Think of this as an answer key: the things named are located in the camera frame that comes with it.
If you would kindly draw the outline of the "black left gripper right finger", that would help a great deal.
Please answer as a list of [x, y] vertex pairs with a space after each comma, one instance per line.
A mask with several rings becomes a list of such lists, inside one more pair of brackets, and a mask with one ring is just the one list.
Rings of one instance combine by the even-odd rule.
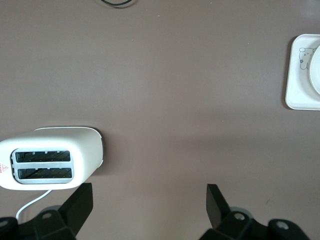
[[245, 209], [230, 207], [216, 184], [206, 187], [206, 212], [211, 223], [201, 240], [267, 240], [268, 228]]

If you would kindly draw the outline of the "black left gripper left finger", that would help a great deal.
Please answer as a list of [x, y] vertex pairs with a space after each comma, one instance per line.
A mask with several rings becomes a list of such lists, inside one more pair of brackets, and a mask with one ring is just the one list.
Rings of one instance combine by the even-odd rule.
[[93, 187], [81, 184], [58, 208], [19, 225], [20, 240], [75, 240], [93, 210]]

